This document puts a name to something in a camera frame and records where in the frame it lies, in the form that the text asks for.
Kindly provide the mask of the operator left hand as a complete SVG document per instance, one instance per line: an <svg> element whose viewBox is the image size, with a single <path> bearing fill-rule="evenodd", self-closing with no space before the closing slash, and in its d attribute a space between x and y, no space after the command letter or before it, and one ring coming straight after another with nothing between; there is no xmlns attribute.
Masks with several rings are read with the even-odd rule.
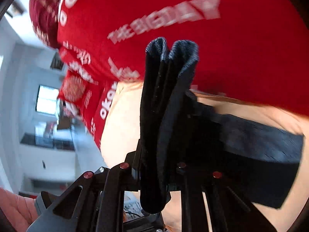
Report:
<svg viewBox="0 0 309 232"><path fill-rule="evenodd" d="M1 231L27 231L39 216L35 203L1 188Z"/></svg>

